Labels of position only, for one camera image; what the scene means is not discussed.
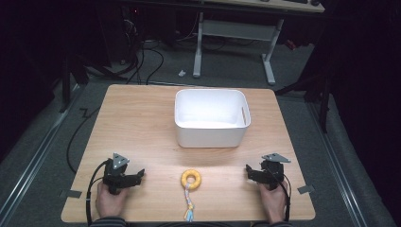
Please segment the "yellow ring rope toy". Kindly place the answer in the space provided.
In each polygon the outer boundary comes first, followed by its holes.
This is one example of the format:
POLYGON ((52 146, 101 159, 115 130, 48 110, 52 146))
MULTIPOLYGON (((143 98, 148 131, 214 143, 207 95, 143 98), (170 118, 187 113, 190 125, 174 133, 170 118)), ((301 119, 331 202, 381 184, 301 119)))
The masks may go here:
POLYGON ((181 176, 181 184, 184 189, 184 197, 186 201, 184 220, 192 222, 194 219, 194 203, 191 201, 190 192, 201 185, 200 173, 196 169, 187 169, 181 176))

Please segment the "person's right hand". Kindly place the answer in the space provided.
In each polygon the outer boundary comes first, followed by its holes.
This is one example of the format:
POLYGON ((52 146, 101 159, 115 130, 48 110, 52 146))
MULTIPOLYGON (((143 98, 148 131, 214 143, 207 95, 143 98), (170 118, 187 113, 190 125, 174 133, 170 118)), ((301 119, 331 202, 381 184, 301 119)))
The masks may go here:
POLYGON ((282 186, 277 186, 273 190, 268 190, 267 186, 261 183, 258 184, 258 187, 267 222, 269 224, 274 224, 284 221, 286 217, 286 191, 288 189, 288 184, 282 182, 282 186))

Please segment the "metal floor rail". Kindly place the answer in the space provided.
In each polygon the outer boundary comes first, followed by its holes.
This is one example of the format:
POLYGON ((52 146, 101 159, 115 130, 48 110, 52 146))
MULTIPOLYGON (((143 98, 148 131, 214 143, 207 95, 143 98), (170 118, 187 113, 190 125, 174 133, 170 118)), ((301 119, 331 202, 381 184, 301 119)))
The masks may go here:
POLYGON ((74 85, 70 103, 63 104, 61 87, 58 87, 55 90, 58 97, 35 117, 0 164, 0 227, 7 226, 41 168, 71 105, 84 88, 84 85, 74 85))
POLYGON ((306 107, 308 108, 309 113, 314 121, 314 124, 319 132, 319 135, 323 141, 324 149, 326 155, 328 157, 328 163, 331 168, 332 174, 335 178, 336 184, 340 191, 342 200, 347 208, 347 211, 351 217, 352 222, 355 227, 368 227, 367 221, 362 214, 362 211, 357 202, 357 198, 355 196, 354 190, 349 184, 344 171, 341 167, 340 161, 337 157, 337 154, 334 150, 334 147, 329 139, 329 136, 326 132, 323 131, 320 120, 318 108, 313 103, 306 103, 306 107))

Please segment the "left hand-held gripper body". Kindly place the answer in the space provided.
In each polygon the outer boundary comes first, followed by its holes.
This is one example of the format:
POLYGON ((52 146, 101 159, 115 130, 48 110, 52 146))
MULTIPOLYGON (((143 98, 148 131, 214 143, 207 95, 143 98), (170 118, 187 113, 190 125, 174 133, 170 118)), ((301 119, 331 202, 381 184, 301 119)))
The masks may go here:
POLYGON ((113 154, 112 159, 106 162, 103 183, 108 186, 112 195, 118 195, 122 188, 134 186, 132 175, 126 175, 125 171, 130 160, 118 153, 113 154))

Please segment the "white-legged desk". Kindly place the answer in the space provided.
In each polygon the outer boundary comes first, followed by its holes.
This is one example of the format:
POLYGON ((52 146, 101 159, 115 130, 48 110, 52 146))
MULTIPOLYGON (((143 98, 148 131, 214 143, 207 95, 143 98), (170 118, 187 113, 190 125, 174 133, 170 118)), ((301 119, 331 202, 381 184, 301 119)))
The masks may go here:
MULTIPOLYGON (((206 3, 236 7, 250 7, 252 9, 272 9, 275 12, 305 12, 324 13, 322 0, 200 0, 204 6, 206 3)), ((285 19, 280 16, 271 22, 245 23, 230 22, 223 19, 204 19, 203 13, 199 13, 197 49, 194 59, 193 77, 201 76, 202 38, 204 36, 236 38, 252 41, 268 42, 267 52, 261 55, 265 75, 269 85, 275 84, 270 58, 276 46, 285 19)))

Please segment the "person's left hand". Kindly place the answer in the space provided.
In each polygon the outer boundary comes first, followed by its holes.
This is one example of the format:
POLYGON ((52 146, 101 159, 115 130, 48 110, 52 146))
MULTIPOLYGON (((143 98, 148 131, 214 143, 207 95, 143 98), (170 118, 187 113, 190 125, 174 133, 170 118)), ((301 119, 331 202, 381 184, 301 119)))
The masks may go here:
POLYGON ((96 210, 101 218, 119 217, 125 207, 130 190, 123 188, 117 195, 109 192, 109 186, 100 182, 97 184, 96 210))

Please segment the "white plastic bin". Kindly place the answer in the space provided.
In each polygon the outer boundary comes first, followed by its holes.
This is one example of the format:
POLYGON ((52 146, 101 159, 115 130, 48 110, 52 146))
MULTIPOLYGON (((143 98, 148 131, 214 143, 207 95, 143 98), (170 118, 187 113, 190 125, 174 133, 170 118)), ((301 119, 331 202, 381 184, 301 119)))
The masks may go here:
POLYGON ((251 114, 239 90, 183 89, 175 96, 174 121, 183 148, 234 148, 251 125, 251 114))

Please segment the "black stand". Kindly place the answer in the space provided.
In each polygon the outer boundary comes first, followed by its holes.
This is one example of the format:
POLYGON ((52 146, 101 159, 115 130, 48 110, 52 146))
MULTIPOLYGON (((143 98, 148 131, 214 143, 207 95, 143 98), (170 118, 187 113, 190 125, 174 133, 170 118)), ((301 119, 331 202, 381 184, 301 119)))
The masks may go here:
POLYGON ((318 116, 319 126, 324 133, 327 133, 326 121, 327 112, 329 110, 328 102, 332 76, 332 64, 329 62, 325 66, 320 66, 313 76, 306 79, 300 79, 285 88, 275 91, 274 93, 277 96, 282 96, 290 91, 300 90, 304 87, 304 100, 306 102, 315 102, 316 100, 320 101, 318 116))
POLYGON ((62 76, 61 76, 61 97, 62 97, 62 107, 61 112, 64 113, 68 107, 72 104, 71 93, 71 78, 75 79, 77 85, 87 85, 89 82, 89 76, 86 71, 86 67, 90 66, 95 69, 101 75, 117 80, 124 80, 122 75, 127 73, 124 69, 119 72, 112 72, 109 69, 90 61, 81 55, 67 55, 62 62, 62 76))

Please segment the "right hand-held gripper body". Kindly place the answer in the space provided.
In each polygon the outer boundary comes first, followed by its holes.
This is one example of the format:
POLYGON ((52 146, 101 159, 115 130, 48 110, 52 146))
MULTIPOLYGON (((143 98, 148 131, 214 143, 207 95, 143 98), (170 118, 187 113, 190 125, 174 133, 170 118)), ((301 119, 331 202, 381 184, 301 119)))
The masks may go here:
POLYGON ((278 153, 263 155, 262 159, 259 182, 275 189, 284 180, 284 164, 290 163, 290 160, 278 153))

